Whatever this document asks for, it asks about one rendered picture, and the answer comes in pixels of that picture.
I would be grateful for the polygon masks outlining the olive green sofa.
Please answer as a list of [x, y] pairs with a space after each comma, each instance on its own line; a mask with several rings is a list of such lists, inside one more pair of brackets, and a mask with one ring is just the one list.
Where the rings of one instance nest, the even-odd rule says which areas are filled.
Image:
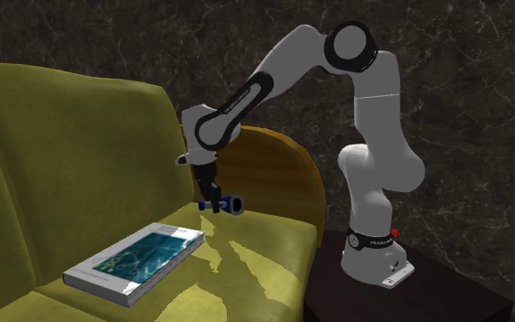
[[[306, 150], [245, 126], [220, 154], [239, 216], [198, 209], [165, 91], [0, 63], [0, 322], [305, 322], [324, 189]], [[205, 231], [133, 306], [62, 274], [144, 226]]]

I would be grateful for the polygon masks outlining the white and teal book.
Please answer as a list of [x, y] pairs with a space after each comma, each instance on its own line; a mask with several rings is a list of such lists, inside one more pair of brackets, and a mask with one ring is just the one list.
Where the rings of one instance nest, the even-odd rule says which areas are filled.
[[151, 223], [62, 274], [64, 284], [131, 307], [203, 242], [205, 233]]

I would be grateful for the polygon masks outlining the dark robot stand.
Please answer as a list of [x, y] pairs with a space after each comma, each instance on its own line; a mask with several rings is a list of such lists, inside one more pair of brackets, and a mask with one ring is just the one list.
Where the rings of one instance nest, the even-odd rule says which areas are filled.
[[304, 322], [509, 322], [513, 302], [406, 247], [413, 274], [393, 289], [346, 275], [346, 234], [325, 231], [307, 281]]

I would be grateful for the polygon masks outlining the blue and grey flashlight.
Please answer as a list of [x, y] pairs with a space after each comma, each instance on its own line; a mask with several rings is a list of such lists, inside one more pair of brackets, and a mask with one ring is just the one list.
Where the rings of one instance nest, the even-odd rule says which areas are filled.
[[244, 198], [239, 195], [224, 196], [219, 202], [200, 200], [199, 210], [211, 209], [215, 213], [225, 211], [231, 215], [241, 215], [244, 212]]

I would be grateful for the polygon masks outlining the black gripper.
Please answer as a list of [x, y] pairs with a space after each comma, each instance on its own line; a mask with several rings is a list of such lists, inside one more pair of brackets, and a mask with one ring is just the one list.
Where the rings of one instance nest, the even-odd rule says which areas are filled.
[[194, 176], [198, 183], [200, 193], [204, 198], [210, 198], [212, 211], [220, 212], [221, 192], [220, 186], [215, 182], [217, 166], [215, 162], [206, 165], [194, 165]]

